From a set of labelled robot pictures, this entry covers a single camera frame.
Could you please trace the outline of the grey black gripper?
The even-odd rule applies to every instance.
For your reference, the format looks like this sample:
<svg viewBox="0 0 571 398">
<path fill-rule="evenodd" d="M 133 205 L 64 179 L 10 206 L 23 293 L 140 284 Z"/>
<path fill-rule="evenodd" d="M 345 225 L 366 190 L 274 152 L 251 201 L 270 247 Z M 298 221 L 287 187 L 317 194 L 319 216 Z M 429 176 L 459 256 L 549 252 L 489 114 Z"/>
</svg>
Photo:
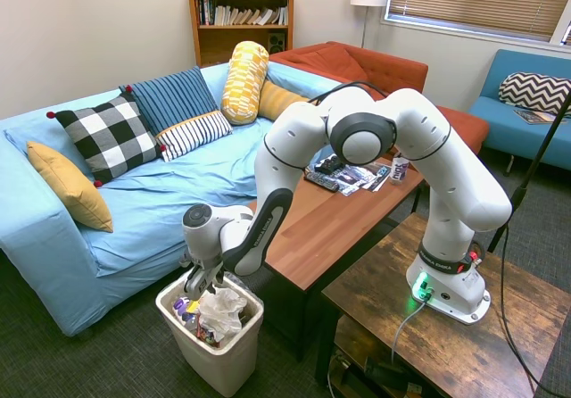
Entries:
<svg viewBox="0 0 571 398">
<path fill-rule="evenodd" d="M 223 268 L 223 259 L 220 254 L 204 260 L 193 258 L 189 253 L 187 253 L 186 261 L 191 266 L 191 269 L 188 271 L 183 291 L 189 300 L 200 300 L 211 284 L 211 280 L 208 275 L 213 276 L 213 286 L 223 287 L 225 270 Z"/>
</svg>

